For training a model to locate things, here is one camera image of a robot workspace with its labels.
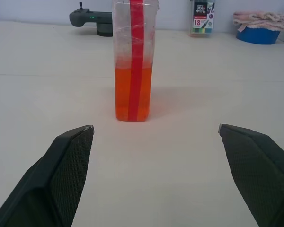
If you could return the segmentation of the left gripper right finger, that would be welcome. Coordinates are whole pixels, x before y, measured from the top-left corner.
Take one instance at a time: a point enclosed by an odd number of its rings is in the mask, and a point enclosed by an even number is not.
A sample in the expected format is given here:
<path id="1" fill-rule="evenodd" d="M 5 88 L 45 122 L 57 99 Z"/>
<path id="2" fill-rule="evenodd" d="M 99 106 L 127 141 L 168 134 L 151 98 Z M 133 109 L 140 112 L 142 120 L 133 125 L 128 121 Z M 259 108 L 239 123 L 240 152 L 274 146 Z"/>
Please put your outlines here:
<path id="1" fill-rule="evenodd" d="M 221 124 L 233 180 L 260 227 L 284 227 L 284 151 L 267 135 Z"/>

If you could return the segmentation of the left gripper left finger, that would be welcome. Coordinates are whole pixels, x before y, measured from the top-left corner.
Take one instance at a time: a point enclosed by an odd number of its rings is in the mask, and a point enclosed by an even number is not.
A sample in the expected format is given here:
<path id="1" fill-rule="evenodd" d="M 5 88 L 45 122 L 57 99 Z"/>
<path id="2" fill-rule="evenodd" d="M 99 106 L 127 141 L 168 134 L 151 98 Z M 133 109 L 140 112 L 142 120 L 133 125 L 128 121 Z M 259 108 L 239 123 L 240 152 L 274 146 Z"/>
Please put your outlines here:
<path id="1" fill-rule="evenodd" d="M 92 125 L 54 139 L 0 208 L 0 227 L 70 227 L 86 181 Z"/>

